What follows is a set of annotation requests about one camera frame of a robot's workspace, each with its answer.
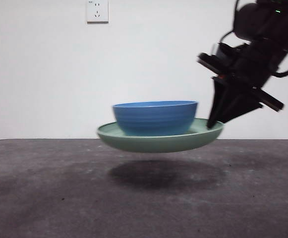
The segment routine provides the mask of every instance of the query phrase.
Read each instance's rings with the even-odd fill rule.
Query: wall outlet
[[[109,0],[87,0],[87,22],[109,22]]]

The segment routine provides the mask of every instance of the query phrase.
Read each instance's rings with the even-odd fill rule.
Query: robotic arm
[[[209,128],[216,121],[225,123],[262,108],[262,103],[277,112],[284,107],[261,88],[271,76],[288,76],[288,71],[277,72],[288,54],[288,0],[256,0],[237,11],[238,2],[229,33],[250,44],[233,48],[221,39],[213,55],[199,55],[198,62],[218,75],[213,77],[215,94]]]

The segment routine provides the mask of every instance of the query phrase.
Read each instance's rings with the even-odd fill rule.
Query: blue bowl
[[[113,111],[126,135],[178,135],[190,128],[197,105],[195,101],[125,103],[114,105]]]

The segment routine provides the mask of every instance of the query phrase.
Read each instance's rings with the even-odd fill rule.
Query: concrete floor
[[[288,238],[288,140],[0,140],[0,238]]]

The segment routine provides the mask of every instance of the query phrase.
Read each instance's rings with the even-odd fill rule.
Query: plate
[[[217,122],[207,128],[207,119],[195,118],[190,129],[180,135],[128,136],[116,122],[98,128],[97,134],[107,145],[130,152],[169,153],[192,150],[207,145],[221,134],[224,124]]]

